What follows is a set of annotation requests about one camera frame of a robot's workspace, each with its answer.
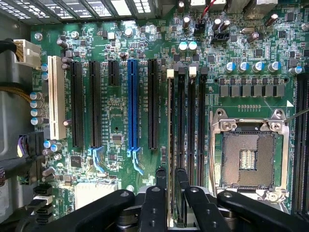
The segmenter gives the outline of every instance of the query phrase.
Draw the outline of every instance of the green circuit board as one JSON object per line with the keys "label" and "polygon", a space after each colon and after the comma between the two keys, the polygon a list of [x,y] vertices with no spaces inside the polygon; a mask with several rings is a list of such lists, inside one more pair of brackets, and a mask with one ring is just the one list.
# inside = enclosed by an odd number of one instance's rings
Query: green circuit board
{"label": "green circuit board", "polygon": [[[294,13],[294,21],[287,22],[288,12]],[[303,66],[304,49],[308,46],[305,43],[305,33],[301,29],[301,24],[308,20],[309,9],[300,9],[297,4],[279,5],[272,13],[279,15],[278,20],[273,26],[266,28],[264,20],[244,20],[242,14],[223,14],[208,13],[206,21],[206,30],[202,35],[193,35],[193,20],[188,30],[184,31],[182,27],[182,18],[189,15],[191,19],[198,17],[197,14],[183,13],[178,14],[173,8],[162,19],[139,20],[139,21],[117,21],[117,22],[98,22],[85,24],[63,24],[63,25],[44,25],[33,26],[31,28],[31,42],[42,47],[42,63],[47,63],[47,56],[61,56],[61,48],[56,44],[61,35],[65,35],[66,42],[71,46],[71,50],[79,56],[73,59],[82,64],[83,67],[83,102],[80,104],[84,108],[83,128],[84,128],[84,146],[72,146],[72,130],[67,127],[67,138],[61,140],[62,158],[55,161],[51,156],[47,166],[55,168],[55,178],[50,182],[53,185],[54,195],[54,218],[60,218],[75,209],[74,187],[81,182],[102,182],[115,184],[118,189],[133,190],[138,193],[139,188],[155,184],[155,171],[159,166],[164,166],[169,170],[171,163],[175,163],[176,158],[170,160],[170,156],[177,156],[177,110],[178,110],[178,79],[174,79],[174,152],[169,154],[169,79],[163,78],[162,66],[167,69],[175,69],[175,66],[188,69],[190,64],[198,64],[199,68],[207,67],[209,69],[207,82],[205,84],[205,134],[204,138],[204,170],[203,185],[210,187],[209,180],[209,147],[211,145],[211,126],[210,121],[218,109],[224,109],[229,118],[271,118],[276,109],[282,109],[285,116],[289,117],[295,113],[295,80],[294,76],[289,74],[288,61],[292,57],[291,52],[295,52],[297,65]],[[229,33],[231,38],[226,43],[211,44],[212,29],[214,19],[229,19],[231,26]],[[127,37],[124,31],[127,28],[133,29],[133,35]],[[248,34],[241,33],[244,28],[254,28],[260,33],[260,39],[254,43],[248,43]],[[78,39],[72,39],[71,33],[77,31]],[[102,32],[114,32],[115,40],[108,40],[102,37]],[[40,32],[43,35],[42,41],[37,41],[34,34]],[[179,52],[180,42],[196,42],[197,50],[195,52]],[[142,174],[134,169],[132,157],[127,156],[128,150],[128,83],[127,83],[127,62],[119,57],[120,52],[126,52],[128,58],[137,59],[139,63],[139,99],[138,99],[138,121],[139,121],[139,168]],[[150,150],[148,147],[148,67],[147,60],[156,58],[158,60],[158,147],[157,150]],[[119,61],[120,85],[111,87],[108,84],[108,60],[115,59]],[[90,148],[90,127],[89,127],[89,61],[98,61],[101,64],[101,101],[102,106],[102,146],[103,150],[99,157],[99,166],[105,173],[99,173],[93,165],[93,157],[89,154]],[[266,65],[279,61],[281,69],[271,73],[265,68],[259,73],[254,73],[251,68],[244,73],[235,69],[231,73],[225,71],[225,65],[233,62],[236,65],[241,62],[248,62],[250,67],[258,61]],[[33,71],[33,90],[42,91],[43,81],[41,71]],[[259,86],[281,85],[284,86],[284,93],[279,97],[223,97],[221,94],[222,86],[232,87],[233,85],[254,85],[253,81]],[[197,142],[199,117],[198,96],[199,79],[196,81],[194,90],[194,101],[188,100],[189,77],[185,77],[185,108],[184,108],[184,150],[186,154],[188,131],[193,131],[194,135],[194,168],[192,185],[197,185]],[[45,98],[44,113],[48,118],[49,106]],[[66,119],[72,116],[70,98],[70,70],[66,71],[65,79],[65,106]],[[195,108],[193,114],[194,125],[188,126],[188,105],[192,103]],[[36,130],[43,130],[48,124],[37,126]],[[288,168],[287,172],[287,193],[280,203],[286,207],[287,212],[291,209],[291,182],[292,182],[292,164],[293,164],[293,144],[294,144],[294,123],[289,124],[290,134],[288,137]],[[120,135],[121,142],[113,141],[113,135]],[[273,163],[273,185],[281,184],[281,163],[282,163],[282,141],[281,135],[275,135],[274,156],[269,160]],[[222,183],[222,165],[223,165],[223,134],[217,134],[215,137],[214,164],[215,164],[215,182],[219,189],[223,188]],[[162,149],[166,149],[167,157],[162,158]],[[71,157],[78,158],[78,164],[73,164]],[[184,159],[184,168],[187,168],[188,159]],[[65,185],[63,176],[71,176],[71,184]]]}

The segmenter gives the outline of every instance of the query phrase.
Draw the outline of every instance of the electrolytic capacitor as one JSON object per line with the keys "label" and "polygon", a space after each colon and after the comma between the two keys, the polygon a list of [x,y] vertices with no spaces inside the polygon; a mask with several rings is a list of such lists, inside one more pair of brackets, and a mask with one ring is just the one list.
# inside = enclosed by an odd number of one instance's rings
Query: electrolytic capacitor
{"label": "electrolytic capacitor", "polygon": [[42,177],[42,182],[48,182],[48,181],[51,181],[51,180],[53,180],[54,179],[54,174],[50,174],[50,175],[48,175],[48,176],[43,176]]}
{"label": "electrolytic capacitor", "polygon": [[66,42],[64,42],[63,40],[61,40],[61,39],[57,40],[57,45],[62,47],[62,48],[64,48],[64,49],[68,49],[69,48],[69,45]]}
{"label": "electrolytic capacitor", "polygon": [[220,25],[220,30],[224,31],[226,29],[229,28],[229,26],[231,25],[231,21],[230,20],[224,20],[223,23]]}
{"label": "electrolytic capacitor", "polygon": [[245,72],[249,69],[249,64],[247,62],[242,62],[237,66],[238,72]]}
{"label": "electrolytic capacitor", "polygon": [[54,174],[54,173],[55,173],[55,170],[52,167],[50,167],[50,168],[45,169],[42,172],[42,176],[47,177],[47,176]]}
{"label": "electrolytic capacitor", "polygon": [[264,69],[264,63],[263,62],[257,62],[252,66],[252,71],[255,73],[258,73]]}
{"label": "electrolytic capacitor", "polygon": [[31,101],[30,102],[30,107],[35,109],[35,108],[42,108],[43,107],[43,102],[42,101]]}
{"label": "electrolytic capacitor", "polygon": [[61,65],[61,68],[62,68],[63,70],[70,70],[70,66],[69,66],[68,64],[62,64],[62,65]]}
{"label": "electrolytic capacitor", "polygon": [[43,98],[43,94],[40,92],[32,92],[30,93],[31,100],[41,100]]}
{"label": "electrolytic capacitor", "polygon": [[183,29],[188,29],[190,25],[190,17],[185,16],[183,17]]}
{"label": "electrolytic capacitor", "polygon": [[221,24],[221,19],[219,19],[219,18],[215,19],[214,22],[213,22],[213,25],[211,27],[212,30],[217,31],[220,27],[220,24]]}
{"label": "electrolytic capacitor", "polygon": [[233,62],[228,62],[225,67],[224,70],[228,73],[232,72],[233,70],[235,70],[236,65]]}
{"label": "electrolytic capacitor", "polygon": [[264,23],[265,27],[270,27],[278,19],[277,14],[272,14]]}
{"label": "electrolytic capacitor", "polygon": [[60,151],[62,149],[62,144],[61,143],[55,143],[50,146],[50,149],[52,152]]}
{"label": "electrolytic capacitor", "polygon": [[251,35],[248,36],[247,42],[248,43],[253,43],[260,37],[260,34],[257,32],[253,32]]}
{"label": "electrolytic capacitor", "polygon": [[300,74],[302,71],[303,71],[302,67],[297,66],[295,68],[290,68],[289,69],[289,74],[297,75],[297,74]]}
{"label": "electrolytic capacitor", "polygon": [[276,72],[276,71],[278,71],[279,69],[281,69],[281,64],[280,64],[280,62],[278,62],[278,61],[275,61],[275,62],[272,62],[271,64],[269,64],[268,66],[267,66],[267,69],[268,69],[268,71],[270,71],[270,72]]}
{"label": "electrolytic capacitor", "polygon": [[66,63],[66,64],[69,64],[73,61],[73,59],[71,58],[68,58],[68,57],[61,57],[61,62],[62,63]]}
{"label": "electrolytic capacitor", "polygon": [[40,116],[43,115],[43,113],[44,113],[44,111],[42,109],[32,109],[30,111],[30,114],[31,114],[32,117],[40,117]]}
{"label": "electrolytic capacitor", "polygon": [[31,119],[31,124],[32,124],[33,126],[40,125],[40,124],[42,124],[42,123],[43,123],[43,118],[42,118],[42,117],[33,117],[33,118]]}

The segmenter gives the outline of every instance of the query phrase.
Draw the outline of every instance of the white square component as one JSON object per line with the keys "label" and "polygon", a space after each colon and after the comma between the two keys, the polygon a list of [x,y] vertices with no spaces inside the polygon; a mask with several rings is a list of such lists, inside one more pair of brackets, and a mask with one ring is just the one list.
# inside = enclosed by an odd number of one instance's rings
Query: white square component
{"label": "white square component", "polygon": [[167,69],[167,78],[174,78],[174,70]]}
{"label": "white square component", "polygon": [[107,38],[109,40],[114,40],[116,37],[115,37],[115,33],[114,32],[108,32],[107,34]]}
{"label": "white square component", "polygon": [[197,76],[197,68],[196,66],[189,67],[189,77]]}

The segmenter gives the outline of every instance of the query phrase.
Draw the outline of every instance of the white pci slot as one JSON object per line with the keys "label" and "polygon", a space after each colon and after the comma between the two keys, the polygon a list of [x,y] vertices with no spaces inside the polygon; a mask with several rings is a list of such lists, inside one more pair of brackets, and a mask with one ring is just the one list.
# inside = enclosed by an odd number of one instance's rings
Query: white pci slot
{"label": "white pci slot", "polygon": [[66,138],[64,70],[61,69],[61,58],[48,56],[48,91],[49,91],[49,124],[50,139]]}

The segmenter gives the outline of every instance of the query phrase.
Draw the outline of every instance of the chip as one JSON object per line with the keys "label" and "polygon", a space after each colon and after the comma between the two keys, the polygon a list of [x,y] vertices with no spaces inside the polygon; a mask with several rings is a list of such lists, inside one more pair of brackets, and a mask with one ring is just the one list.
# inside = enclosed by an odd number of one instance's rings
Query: chip
{"label": "chip", "polygon": [[71,167],[81,168],[82,167],[82,157],[71,156]]}

